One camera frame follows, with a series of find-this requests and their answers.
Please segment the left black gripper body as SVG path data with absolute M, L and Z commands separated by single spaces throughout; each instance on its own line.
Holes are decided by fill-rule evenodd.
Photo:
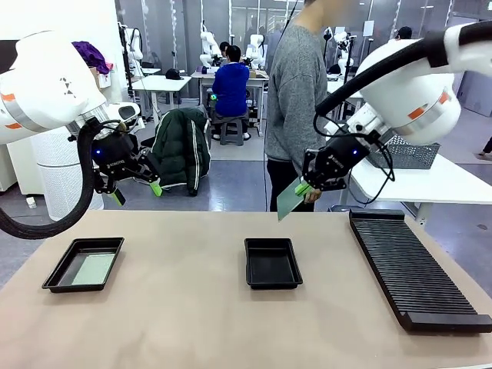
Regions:
M 91 145 L 93 162 L 99 171 L 115 178 L 129 178 L 139 172 L 138 141 L 135 135 L 113 131 Z

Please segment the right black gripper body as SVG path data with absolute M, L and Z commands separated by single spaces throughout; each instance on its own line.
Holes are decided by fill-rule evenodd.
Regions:
M 330 138 L 320 150 L 320 170 L 327 176 L 345 176 L 369 152 L 368 147 L 353 135 Z

